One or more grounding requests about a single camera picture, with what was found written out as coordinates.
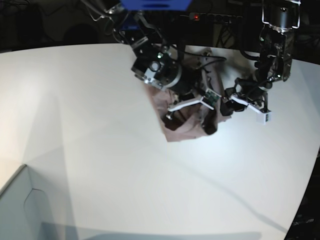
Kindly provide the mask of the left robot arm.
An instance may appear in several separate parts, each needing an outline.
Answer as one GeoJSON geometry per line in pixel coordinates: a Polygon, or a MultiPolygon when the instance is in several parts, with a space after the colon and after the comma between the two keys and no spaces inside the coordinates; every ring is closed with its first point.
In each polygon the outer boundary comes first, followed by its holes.
{"type": "Polygon", "coordinates": [[[268,91],[275,82],[287,81],[291,75],[295,30],[300,27],[301,1],[263,0],[261,2],[261,22],[259,34],[259,56],[245,52],[245,31],[251,2],[243,1],[243,17],[239,30],[239,50],[243,57],[254,61],[256,70],[246,79],[237,78],[234,86],[224,91],[220,112],[231,116],[247,108],[259,114],[268,114],[268,91]]]}

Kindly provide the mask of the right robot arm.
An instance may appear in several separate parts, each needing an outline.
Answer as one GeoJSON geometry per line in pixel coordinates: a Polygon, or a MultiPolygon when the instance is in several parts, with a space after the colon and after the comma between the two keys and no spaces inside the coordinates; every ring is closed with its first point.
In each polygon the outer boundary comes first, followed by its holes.
{"type": "Polygon", "coordinates": [[[192,53],[171,44],[147,10],[131,9],[122,0],[112,7],[102,0],[86,0],[84,5],[110,20],[114,38],[132,49],[131,71],[146,85],[166,135],[193,139],[217,131],[222,90],[215,66],[225,57],[208,48],[192,53]]]}

